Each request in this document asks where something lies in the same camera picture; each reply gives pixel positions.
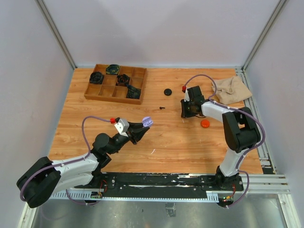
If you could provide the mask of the purple earbud charging case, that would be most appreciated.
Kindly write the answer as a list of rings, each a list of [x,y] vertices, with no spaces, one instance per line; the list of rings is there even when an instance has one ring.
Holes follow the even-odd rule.
[[[151,127],[153,125],[153,120],[151,117],[147,116],[142,119],[143,127]]]

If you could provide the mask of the black round charging case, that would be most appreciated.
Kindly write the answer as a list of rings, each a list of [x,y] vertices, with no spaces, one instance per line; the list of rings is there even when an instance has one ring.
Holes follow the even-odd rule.
[[[166,96],[172,95],[172,90],[169,89],[169,88],[166,88],[163,92],[164,92],[164,94],[165,94]]]

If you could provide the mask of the orange earbud charging case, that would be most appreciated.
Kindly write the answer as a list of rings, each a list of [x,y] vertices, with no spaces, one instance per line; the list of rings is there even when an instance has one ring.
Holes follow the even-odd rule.
[[[201,127],[203,128],[209,128],[210,127],[210,121],[209,120],[202,120],[200,122]]]

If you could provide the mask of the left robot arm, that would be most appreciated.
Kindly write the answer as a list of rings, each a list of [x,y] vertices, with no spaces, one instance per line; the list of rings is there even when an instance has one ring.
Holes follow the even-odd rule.
[[[98,187],[102,182],[99,172],[111,161],[110,155],[119,152],[128,142],[136,145],[153,125],[149,117],[140,123],[123,118],[109,122],[114,124],[117,134],[113,137],[98,134],[86,154],[65,160],[50,160],[47,156],[38,159],[16,183],[20,199],[30,208],[36,208],[57,192],[85,185]]]

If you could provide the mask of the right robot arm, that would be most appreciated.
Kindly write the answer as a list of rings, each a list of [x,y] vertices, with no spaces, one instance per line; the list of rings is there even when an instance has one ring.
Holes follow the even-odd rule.
[[[199,86],[182,87],[185,97],[181,100],[181,117],[210,117],[223,123],[228,146],[223,162],[217,167],[211,184],[220,190],[228,189],[239,175],[239,167],[248,151],[261,140],[256,119],[247,107],[231,108],[206,99]]]

